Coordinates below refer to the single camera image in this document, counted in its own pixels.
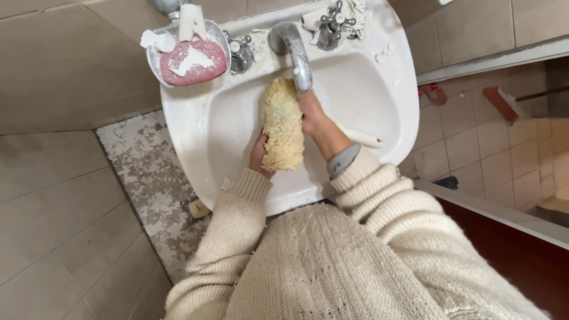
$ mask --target sweater sleeve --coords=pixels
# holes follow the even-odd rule
[[[451,319],[547,319],[393,164],[361,148],[332,185],[338,205],[395,252]]]
[[[273,184],[245,169],[218,196],[212,220],[195,256],[166,299],[165,319],[223,319],[229,297],[265,227],[265,200]]]

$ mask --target pink soap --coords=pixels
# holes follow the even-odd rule
[[[188,47],[203,52],[209,59],[213,60],[213,65],[204,68],[202,65],[194,64],[181,77],[172,70],[178,69],[180,63],[188,55]],[[194,40],[191,42],[178,43],[172,52],[164,52],[160,56],[160,72],[166,83],[177,86],[191,85],[200,82],[213,80],[222,75],[227,69],[227,60],[221,46],[210,40]]]

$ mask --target orange broom head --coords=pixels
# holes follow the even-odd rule
[[[512,109],[512,106],[500,96],[498,89],[500,87],[487,87],[482,90],[482,93],[488,101],[500,112],[506,120],[509,122],[514,122],[519,118],[519,115]]]

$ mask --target cream knit sweater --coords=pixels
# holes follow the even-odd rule
[[[392,164],[362,148],[332,185],[339,208],[298,208],[265,229],[272,184],[246,169],[166,319],[547,319]]]

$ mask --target sink basin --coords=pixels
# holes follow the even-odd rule
[[[230,34],[246,34],[282,20],[298,20],[325,2],[307,3],[226,23]],[[308,44],[301,30],[314,90],[326,114],[346,128],[384,139],[372,153],[399,164],[410,152],[419,123],[417,82],[403,28],[386,0],[368,0],[379,28],[363,41],[346,40],[333,51]],[[288,56],[267,53],[240,76],[228,75],[181,88],[161,87],[168,129],[180,163],[198,197],[209,208],[224,179],[236,181],[249,162],[249,151],[262,127],[265,90],[279,76],[291,77]],[[267,216],[333,195],[326,163],[306,137],[304,162],[295,171],[279,171],[271,180]]]

